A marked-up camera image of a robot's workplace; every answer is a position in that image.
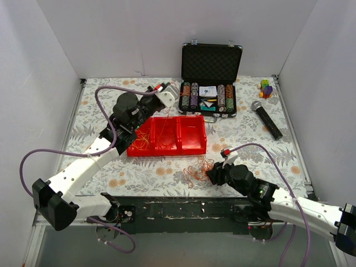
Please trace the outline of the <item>orange rubber band tangle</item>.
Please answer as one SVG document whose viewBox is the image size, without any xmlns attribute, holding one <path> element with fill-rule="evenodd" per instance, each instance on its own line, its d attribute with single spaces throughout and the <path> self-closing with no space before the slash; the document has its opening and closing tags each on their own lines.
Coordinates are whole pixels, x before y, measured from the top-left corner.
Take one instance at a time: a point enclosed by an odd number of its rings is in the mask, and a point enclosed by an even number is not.
<svg viewBox="0 0 356 267">
<path fill-rule="evenodd" d="M 195 165 L 183 169 L 183 178 L 187 182 L 188 188 L 192 189 L 196 181 L 210 182 L 207 172 L 213 169 L 214 163 L 213 159 L 207 159 L 206 157 L 198 158 Z"/>
</svg>

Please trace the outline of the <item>red plastic compartment bin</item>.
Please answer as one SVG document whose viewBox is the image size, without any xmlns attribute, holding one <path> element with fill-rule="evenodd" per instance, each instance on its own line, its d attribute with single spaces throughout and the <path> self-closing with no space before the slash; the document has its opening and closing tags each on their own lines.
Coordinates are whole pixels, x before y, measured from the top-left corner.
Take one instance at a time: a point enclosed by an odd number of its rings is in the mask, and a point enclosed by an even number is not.
<svg viewBox="0 0 356 267">
<path fill-rule="evenodd" d="M 150 148 L 146 151 L 134 149 L 132 145 L 127 149 L 129 157 L 154 156 L 187 156 L 203 155 L 207 149 L 205 122 L 202 116 L 172 116 L 176 120 L 176 142 L 169 149 L 159 149 L 157 136 L 159 123 L 164 117 L 148 119 L 138 130 L 151 129 Z"/>
</svg>

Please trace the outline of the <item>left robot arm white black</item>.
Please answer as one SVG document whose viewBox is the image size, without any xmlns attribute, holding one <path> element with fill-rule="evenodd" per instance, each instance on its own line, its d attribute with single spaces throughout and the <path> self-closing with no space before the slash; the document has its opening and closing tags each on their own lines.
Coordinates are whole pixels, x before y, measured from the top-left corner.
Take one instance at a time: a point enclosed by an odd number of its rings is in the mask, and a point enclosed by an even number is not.
<svg viewBox="0 0 356 267">
<path fill-rule="evenodd" d="M 57 231 L 68 227 L 75 219 L 91 216 L 113 222 L 118 217 L 118 202 L 108 193 L 96 196 L 76 194 L 105 165 L 119 157 L 136 140 L 136 130 L 155 112 L 171 107 L 175 97 L 168 92 L 126 92 L 119 95 L 101 131 L 89 149 L 57 175 L 47 181 L 38 179 L 32 185 L 36 210 Z"/>
</svg>

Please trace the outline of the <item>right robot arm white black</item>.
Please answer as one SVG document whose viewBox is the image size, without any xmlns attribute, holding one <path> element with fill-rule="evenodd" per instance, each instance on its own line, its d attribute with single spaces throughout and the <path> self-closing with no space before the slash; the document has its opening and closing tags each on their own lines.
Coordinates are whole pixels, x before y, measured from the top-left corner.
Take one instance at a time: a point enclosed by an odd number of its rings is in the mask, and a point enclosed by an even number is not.
<svg viewBox="0 0 356 267">
<path fill-rule="evenodd" d="M 292 197 L 278 185 L 256 178 L 245 165 L 218 162 L 206 172 L 213 185 L 229 185 L 252 204 L 252 216 L 258 221 L 267 218 L 285 221 L 333 241 L 346 254 L 355 256 L 355 206 L 330 206 Z"/>
</svg>

